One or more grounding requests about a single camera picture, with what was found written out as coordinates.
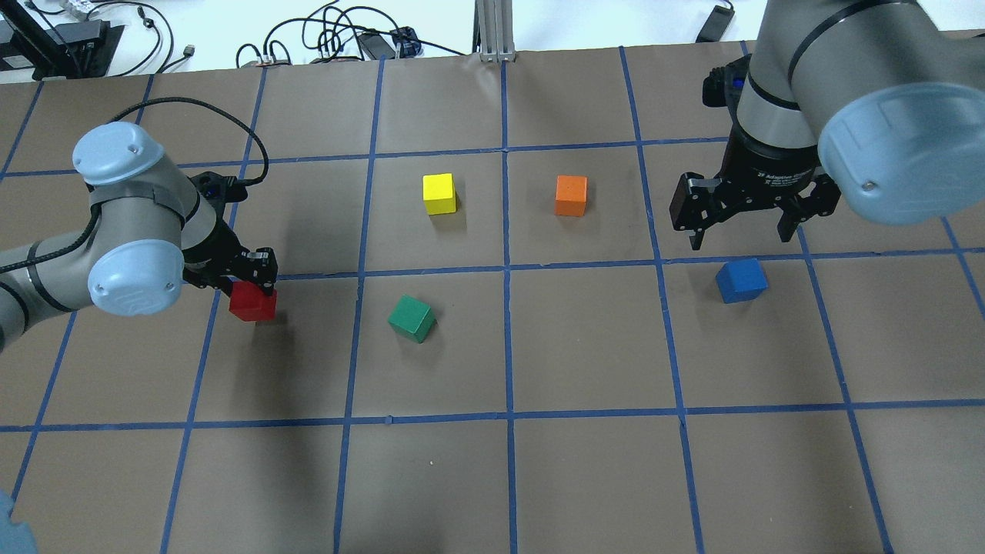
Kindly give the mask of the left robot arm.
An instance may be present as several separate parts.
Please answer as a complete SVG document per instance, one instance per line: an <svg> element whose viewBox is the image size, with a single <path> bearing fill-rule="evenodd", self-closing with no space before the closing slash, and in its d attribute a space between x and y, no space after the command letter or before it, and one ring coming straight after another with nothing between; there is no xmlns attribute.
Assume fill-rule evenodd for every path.
<svg viewBox="0 0 985 554"><path fill-rule="evenodd" d="M274 318L274 250L247 249L222 216L249 180L186 175L132 122L88 131L73 162L89 189L88 224L2 253L3 347L88 306L126 318L166 311L185 284L221 291L243 322Z"/></svg>

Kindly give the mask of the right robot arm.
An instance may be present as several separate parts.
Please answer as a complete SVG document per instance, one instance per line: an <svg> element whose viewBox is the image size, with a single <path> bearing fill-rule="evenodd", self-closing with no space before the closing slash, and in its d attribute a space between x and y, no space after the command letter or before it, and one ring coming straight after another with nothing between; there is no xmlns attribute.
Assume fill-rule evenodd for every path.
<svg viewBox="0 0 985 554"><path fill-rule="evenodd" d="M841 202L881 225L981 203L983 62L917 1L768 2L753 52L704 78L730 133L716 175L680 176L672 227L697 250L743 212L780 210L788 242Z"/></svg>

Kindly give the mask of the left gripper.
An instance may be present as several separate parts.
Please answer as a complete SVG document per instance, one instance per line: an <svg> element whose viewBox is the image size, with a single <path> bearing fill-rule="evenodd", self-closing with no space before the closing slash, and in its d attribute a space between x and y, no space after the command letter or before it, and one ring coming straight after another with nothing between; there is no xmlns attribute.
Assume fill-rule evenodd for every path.
<svg viewBox="0 0 985 554"><path fill-rule="evenodd" d="M244 248L225 220L215 221L206 238L183 249L183 256L183 280L192 286L231 295L232 280L236 279L252 283L266 297L275 293L279 266L274 249Z"/></svg>

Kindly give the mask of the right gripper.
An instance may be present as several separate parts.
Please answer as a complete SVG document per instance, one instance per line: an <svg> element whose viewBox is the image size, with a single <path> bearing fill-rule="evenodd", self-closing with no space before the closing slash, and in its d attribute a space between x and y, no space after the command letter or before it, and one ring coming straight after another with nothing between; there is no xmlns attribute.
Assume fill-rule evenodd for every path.
<svg viewBox="0 0 985 554"><path fill-rule="evenodd" d="M780 209L781 242L792 241L799 225L833 214L840 203L837 183L820 169L817 148L780 148L732 128L721 168L713 178L683 173L669 201L672 227L700 250L706 230L736 214Z"/></svg>

